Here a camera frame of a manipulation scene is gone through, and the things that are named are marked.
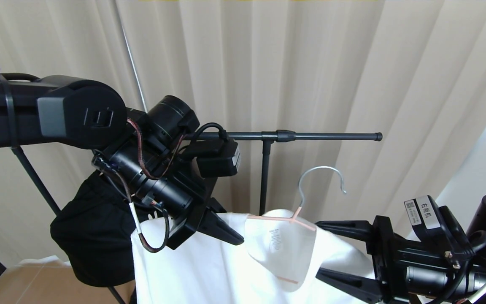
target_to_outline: curtain fold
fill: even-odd
[[[175,95],[229,131],[380,131],[273,144],[267,209],[293,209],[299,175],[335,166],[348,194],[331,171],[309,174],[306,219],[381,214],[407,234],[402,202],[436,198],[486,126],[486,1],[0,1],[0,66],[102,81],[139,110]],[[257,213],[262,145],[240,146],[240,172],[214,196]],[[88,151],[24,149],[60,206],[93,171]],[[0,149],[0,261],[64,258],[53,218]]]

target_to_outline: robotic arm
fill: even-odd
[[[165,237],[165,245],[172,249],[196,231],[230,244],[243,243],[241,235],[216,215],[226,210],[211,198],[216,179],[235,175],[239,169],[234,139],[264,141],[262,201],[270,145],[299,138],[286,130],[227,133],[216,123],[198,127],[194,111],[174,96],[164,97],[145,113],[126,108],[116,91],[98,81],[0,73],[0,147],[12,148],[52,209],[58,211],[46,188],[39,186],[42,182],[20,145],[60,142],[92,150],[93,166],[106,173],[131,209],[135,204],[155,209],[166,222],[172,217],[174,227]],[[202,134],[208,127],[219,132]],[[329,135],[324,139],[382,138],[380,133]],[[190,144],[181,147],[183,139],[191,140]],[[194,159],[200,176],[191,166]],[[438,208],[430,196],[405,202],[405,209],[421,242],[396,235],[384,216],[376,216],[372,225],[367,221],[317,223],[337,235],[364,241],[376,279],[328,269],[320,269],[316,277],[367,303],[408,303],[413,294],[435,298],[433,303],[469,303],[465,299],[474,300],[475,294],[481,298],[478,304],[486,303],[486,196],[467,234],[449,209]]]

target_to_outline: white wall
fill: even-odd
[[[486,194],[486,129],[459,171],[436,198],[440,206],[447,205],[466,231]],[[415,240],[412,232],[409,239]]]

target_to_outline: white label sticker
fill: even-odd
[[[430,203],[429,197],[427,195],[416,198],[415,202],[419,207],[421,212],[421,217],[425,223],[427,229],[434,229],[440,227],[440,222],[438,222],[438,217],[436,217],[436,212]]]
[[[232,157],[232,163],[234,164],[235,169],[239,171],[239,164],[241,163],[241,151],[239,151],[239,146],[237,146],[235,154]]]
[[[406,212],[408,213],[408,219],[410,219],[410,223],[412,226],[420,225],[421,224],[421,217],[419,213],[417,213],[417,208],[415,206],[415,202],[413,200],[405,202]]]
[[[282,239],[279,229],[270,230],[270,251],[275,253],[282,250]]]

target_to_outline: clothing rack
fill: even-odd
[[[218,138],[218,133],[204,132],[199,140],[212,140]],[[266,210],[266,196],[267,196],[267,179],[270,166],[271,145],[274,142],[289,142],[295,140],[361,140],[361,141],[380,141],[382,140],[382,133],[296,133],[289,130],[277,131],[263,131],[263,132],[228,132],[228,136],[236,141],[262,141],[262,175],[260,185],[260,215],[263,215]],[[190,140],[193,134],[185,137]],[[27,159],[24,151],[20,146],[13,147],[14,152],[25,171],[42,194],[48,206],[56,214],[61,213],[60,207],[42,182],[41,178]],[[114,287],[108,287],[108,290],[116,298],[118,304],[126,304],[120,294]]]

